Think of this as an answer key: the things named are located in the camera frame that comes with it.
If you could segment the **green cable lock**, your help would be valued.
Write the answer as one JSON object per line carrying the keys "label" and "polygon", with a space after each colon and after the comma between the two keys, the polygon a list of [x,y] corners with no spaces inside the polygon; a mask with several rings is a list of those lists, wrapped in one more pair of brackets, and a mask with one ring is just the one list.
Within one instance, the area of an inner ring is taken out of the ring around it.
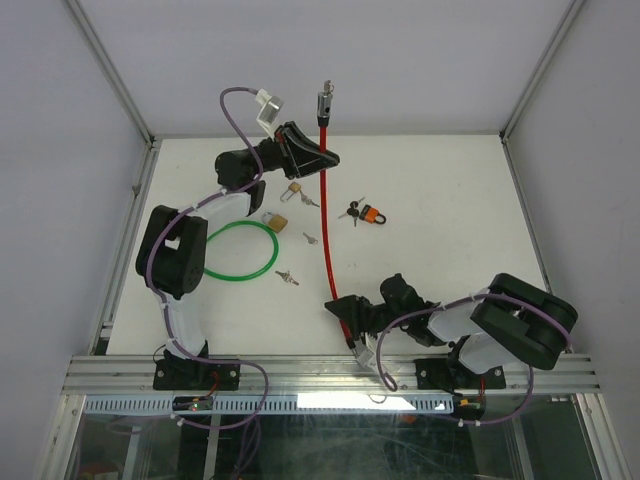
{"label": "green cable lock", "polygon": [[219,230],[215,231],[214,233],[210,234],[207,237],[206,243],[211,242],[214,238],[218,237],[219,235],[225,233],[228,230],[234,229],[234,228],[240,228],[240,227],[251,227],[251,228],[257,228],[259,230],[262,230],[263,232],[265,232],[268,237],[271,240],[271,244],[272,244],[272,253],[271,256],[269,258],[269,260],[262,266],[260,267],[258,270],[248,273],[248,274],[244,274],[244,275],[227,275],[227,274],[222,274],[222,273],[218,273],[215,271],[212,271],[210,269],[208,269],[207,267],[204,268],[204,274],[210,278],[216,279],[216,280],[221,280],[221,281],[225,281],[225,282],[234,282],[234,283],[239,283],[239,282],[247,282],[250,280],[254,280],[256,278],[259,278],[260,276],[264,275],[265,273],[267,273],[276,263],[276,260],[278,259],[279,253],[280,253],[280,245],[279,245],[279,241],[277,238],[276,233],[271,230],[267,225],[256,222],[256,221],[252,221],[252,220],[237,220],[237,221],[233,221],[230,222],[228,224],[226,224],[225,226],[223,226],[222,228],[220,228]]}

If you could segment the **red cable lock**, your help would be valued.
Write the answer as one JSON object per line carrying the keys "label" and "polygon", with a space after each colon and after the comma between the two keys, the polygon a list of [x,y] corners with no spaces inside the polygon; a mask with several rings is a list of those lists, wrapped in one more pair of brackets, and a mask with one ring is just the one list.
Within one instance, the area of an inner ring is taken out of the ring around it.
{"label": "red cable lock", "polygon": [[[322,90],[317,96],[317,124],[319,128],[319,146],[322,153],[327,152],[327,138],[328,138],[328,126],[330,122],[331,105],[333,100],[333,93],[325,93]],[[331,299],[336,300],[338,298],[337,285],[334,277],[330,238],[329,238],[329,222],[328,222],[328,188],[327,188],[327,172],[320,172],[320,209],[321,209],[321,235],[324,263],[327,275],[327,281],[329,285],[329,291]],[[352,354],[355,354],[355,341],[351,337],[349,329],[344,321],[339,320],[339,325],[347,345],[347,348]]]}

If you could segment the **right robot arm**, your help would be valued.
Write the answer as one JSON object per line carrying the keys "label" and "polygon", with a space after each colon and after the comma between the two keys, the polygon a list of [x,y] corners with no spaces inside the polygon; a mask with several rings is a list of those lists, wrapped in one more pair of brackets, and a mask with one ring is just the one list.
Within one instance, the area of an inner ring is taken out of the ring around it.
{"label": "right robot arm", "polygon": [[578,320],[570,303],[508,273],[447,305],[423,299],[399,273],[381,283],[380,295],[378,305],[352,294],[324,307],[361,341],[398,328],[424,347],[448,345],[448,378],[459,387],[514,362],[553,369]]}

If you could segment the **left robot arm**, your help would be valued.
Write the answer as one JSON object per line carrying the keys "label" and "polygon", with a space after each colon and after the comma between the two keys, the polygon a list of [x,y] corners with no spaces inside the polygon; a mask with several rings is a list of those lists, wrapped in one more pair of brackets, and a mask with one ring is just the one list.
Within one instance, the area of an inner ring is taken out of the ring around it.
{"label": "left robot arm", "polygon": [[266,189],[262,174],[280,170],[295,180],[339,163],[338,154],[321,148],[289,121],[255,146],[219,154],[216,193],[182,211],[164,205],[152,210],[135,270],[158,300],[168,334],[166,350],[179,359],[174,375],[184,386],[201,387],[210,373],[203,359],[208,344],[201,321],[188,305],[205,273],[209,236],[261,207]]}

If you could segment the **orange black padlock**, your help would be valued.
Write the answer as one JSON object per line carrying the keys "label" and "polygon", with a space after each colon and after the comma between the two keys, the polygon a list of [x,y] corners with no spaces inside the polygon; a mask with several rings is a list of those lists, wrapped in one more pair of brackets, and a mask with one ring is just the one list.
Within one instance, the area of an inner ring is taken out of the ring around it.
{"label": "orange black padlock", "polygon": [[369,224],[384,225],[387,218],[378,209],[365,204],[359,213],[359,219]]}

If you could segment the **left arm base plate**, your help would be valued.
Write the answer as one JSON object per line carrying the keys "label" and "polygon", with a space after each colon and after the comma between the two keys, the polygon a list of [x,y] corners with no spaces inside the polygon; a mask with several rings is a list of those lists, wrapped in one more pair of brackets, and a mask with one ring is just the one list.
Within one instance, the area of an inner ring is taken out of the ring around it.
{"label": "left arm base plate", "polygon": [[156,362],[153,389],[156,391],[237,391],[240,371],[236,364],[205,364],[190,359],[166,357]]}

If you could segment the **small padlock silver keys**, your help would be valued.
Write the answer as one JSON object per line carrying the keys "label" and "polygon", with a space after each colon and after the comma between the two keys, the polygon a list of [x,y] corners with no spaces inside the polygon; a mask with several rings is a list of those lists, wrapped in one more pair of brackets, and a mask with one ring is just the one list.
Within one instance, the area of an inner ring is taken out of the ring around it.
{"label": "small padlock silver keys", "polygon": [[303,192],[300,193],[300,199],[303,204],[308,206],[320,207],[318,203],[316,203],[311,197],[307,196]]}

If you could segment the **green cable lock keys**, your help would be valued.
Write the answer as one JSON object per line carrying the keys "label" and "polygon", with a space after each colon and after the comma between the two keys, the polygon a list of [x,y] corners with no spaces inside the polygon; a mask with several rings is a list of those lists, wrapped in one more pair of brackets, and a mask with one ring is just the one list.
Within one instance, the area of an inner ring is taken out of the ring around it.
{"label": "green cable lock keys", "polygon": [[299,282],[293,278],[293,276],[289,271],[285,271],[285,272],[276,271],[275,274],[278,275],[284,282],[295,285],[295,286],[299,286]]}

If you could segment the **large brass padlock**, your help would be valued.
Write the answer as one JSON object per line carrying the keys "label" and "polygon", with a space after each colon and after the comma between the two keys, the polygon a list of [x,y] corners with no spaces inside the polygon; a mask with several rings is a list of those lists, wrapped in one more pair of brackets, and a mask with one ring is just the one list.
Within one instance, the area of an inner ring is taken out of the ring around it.
{"label": "large brass padlock", "polygon": [[288,220],[285,217],[273,212],[265,212],[261,220],[275,234],[281,233],[288,225]]}

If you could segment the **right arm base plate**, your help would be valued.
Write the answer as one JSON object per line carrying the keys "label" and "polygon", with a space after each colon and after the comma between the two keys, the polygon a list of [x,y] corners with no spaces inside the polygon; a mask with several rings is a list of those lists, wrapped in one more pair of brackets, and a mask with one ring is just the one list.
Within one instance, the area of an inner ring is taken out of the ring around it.
{"label": "right arm base plate", "polygon": [[461,365],[453,365],[446,358],[422,358],[414,361],[419,390],[443,390],[454,393],[462,390],[504,390],[504,373],[494,367],[484,374],[476,374]]}

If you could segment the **small brass padlock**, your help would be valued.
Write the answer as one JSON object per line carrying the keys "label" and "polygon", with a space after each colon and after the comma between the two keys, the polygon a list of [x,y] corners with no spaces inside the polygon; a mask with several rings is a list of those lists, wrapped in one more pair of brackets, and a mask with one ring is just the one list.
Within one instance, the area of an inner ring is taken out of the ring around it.
{"label": "small brass padlock", "polygon": [[287,202],[301,191],[301,185],[298,182],[291,182],[285,192],[280,196],[281,202]]}

